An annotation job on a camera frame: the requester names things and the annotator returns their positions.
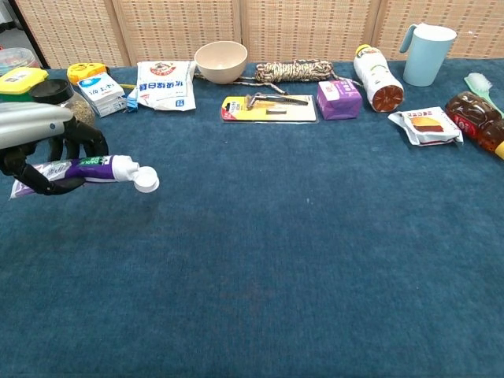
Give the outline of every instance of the beige bowl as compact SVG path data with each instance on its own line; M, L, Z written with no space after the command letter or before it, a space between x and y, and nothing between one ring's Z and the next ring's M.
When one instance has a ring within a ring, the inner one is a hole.
M195 54L199 71L215 84L229 84L242 75L248 51L240 43L218 41L200 47Z

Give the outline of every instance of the food packet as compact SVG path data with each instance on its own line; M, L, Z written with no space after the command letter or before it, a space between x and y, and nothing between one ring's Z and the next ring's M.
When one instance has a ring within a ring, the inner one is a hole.
M194 61L141 61L136 88L139 104L155 110L185 111L196 108Z
M388 119L404 129L414 146L464 142L461 129L439 106L395 112Z

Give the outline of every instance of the woven screen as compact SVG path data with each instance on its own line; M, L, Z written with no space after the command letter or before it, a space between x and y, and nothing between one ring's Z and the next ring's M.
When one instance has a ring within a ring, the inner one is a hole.
M373 44L391 60L404 60L399 47L411 24L454 29L449 57L504 57L504 0L383 0Z
M239 0L113 0L129 57L192 59L218 40L240 42Z
M80 62L129 65L111 0L16 0L52 69Z
M380 0L242 0L250 61L353 60L370 43Z

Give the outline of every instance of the white toothpaste cap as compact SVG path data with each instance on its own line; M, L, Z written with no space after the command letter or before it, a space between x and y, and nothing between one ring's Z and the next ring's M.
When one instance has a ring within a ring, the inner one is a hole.
M135 174L133 184L137 191L151 193L159 188L159 177L152 167L140 167Z

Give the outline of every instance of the pitcher handle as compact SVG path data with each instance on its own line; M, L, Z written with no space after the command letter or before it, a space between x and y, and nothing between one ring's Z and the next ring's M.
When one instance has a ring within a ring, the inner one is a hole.
M417 26L418 25L416 24L409 26L406 34L404 35L404 39L402 40L401 47L399 48L399 53L404 54L410 48L411 40L413 39L413 32L415 31Z

